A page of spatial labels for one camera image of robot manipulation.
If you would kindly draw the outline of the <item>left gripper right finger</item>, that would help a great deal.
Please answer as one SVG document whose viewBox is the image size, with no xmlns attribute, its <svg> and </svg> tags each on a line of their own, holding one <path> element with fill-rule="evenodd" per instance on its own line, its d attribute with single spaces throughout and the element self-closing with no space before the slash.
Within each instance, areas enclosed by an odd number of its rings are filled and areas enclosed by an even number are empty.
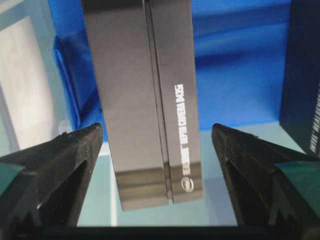
<svg viewBox="0 0 320 240">
<path fill-rule="evenodd" d="M 219 123 L 211 137 L 240 227 L 319 232 L 317 157 Z"/>
</svg>

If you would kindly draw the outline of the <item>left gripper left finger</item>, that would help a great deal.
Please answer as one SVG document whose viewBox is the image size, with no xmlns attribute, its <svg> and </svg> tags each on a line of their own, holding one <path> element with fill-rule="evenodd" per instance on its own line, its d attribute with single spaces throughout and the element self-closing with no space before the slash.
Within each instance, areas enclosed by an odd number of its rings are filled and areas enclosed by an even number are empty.
<svg viewBox="0 0 320 240">
<path fill-rule="evenodd" d="M 0 230 L 77 225 L 103 128 L 95 123 L 0 159 Z"/>
</svg>

